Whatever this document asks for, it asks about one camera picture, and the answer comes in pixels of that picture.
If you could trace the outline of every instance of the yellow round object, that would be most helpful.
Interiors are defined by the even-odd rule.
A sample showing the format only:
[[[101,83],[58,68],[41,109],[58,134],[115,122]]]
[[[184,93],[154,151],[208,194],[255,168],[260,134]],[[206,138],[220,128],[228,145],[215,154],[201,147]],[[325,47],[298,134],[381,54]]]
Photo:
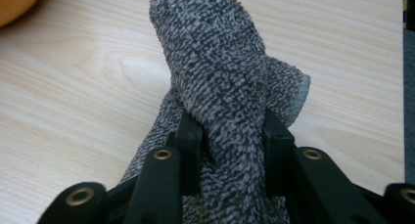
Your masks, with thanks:
[[[0,0],[0,26],[24,14],[37,0]]]

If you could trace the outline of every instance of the light wood surface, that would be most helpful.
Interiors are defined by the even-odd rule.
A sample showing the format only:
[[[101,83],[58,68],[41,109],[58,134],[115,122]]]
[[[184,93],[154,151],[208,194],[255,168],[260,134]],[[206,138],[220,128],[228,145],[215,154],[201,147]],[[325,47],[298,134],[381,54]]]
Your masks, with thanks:
[[[351,181],[403,181],[401,0],[240,0],[270,56],[312,78],[291,131]],[[0,223],[34,223],[62,190],[116,185],[169,70],[149,0],[40,0],[0,28]]]

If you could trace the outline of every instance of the table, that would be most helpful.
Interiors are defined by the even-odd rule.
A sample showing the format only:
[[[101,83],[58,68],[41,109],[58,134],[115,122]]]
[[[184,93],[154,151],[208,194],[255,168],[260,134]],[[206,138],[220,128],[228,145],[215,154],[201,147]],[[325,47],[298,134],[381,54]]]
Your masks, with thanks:
[[[376,193],[403,181],[401,0],[240,0],[267,54],[311,76],[291,127]],[[149,0],[39,0],[0,28],[0,223],[81,181],[115,186],[169,70]]]

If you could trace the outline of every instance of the towel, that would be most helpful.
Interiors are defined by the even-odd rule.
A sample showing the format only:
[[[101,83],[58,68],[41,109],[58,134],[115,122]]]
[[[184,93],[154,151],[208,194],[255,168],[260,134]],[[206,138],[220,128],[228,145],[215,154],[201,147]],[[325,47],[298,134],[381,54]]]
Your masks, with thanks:
[[[150,19],[171,87],[121,183],[140,173],[148,151],[165,145],[186,111],[204,128],[208,147],[201,191],[183,198],[183,222],[289,222],[284,198],[265,194],[261,130],[265,109],[286,126],[295,121],[309,76],[265,54],[237,0],[151,0]]]

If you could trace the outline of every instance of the gray floor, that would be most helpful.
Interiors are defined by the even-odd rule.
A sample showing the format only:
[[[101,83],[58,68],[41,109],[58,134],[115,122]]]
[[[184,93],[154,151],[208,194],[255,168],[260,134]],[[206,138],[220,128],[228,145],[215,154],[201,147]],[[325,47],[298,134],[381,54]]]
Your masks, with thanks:
[[[403,30],[405,179],[415,184],[415,31]]]

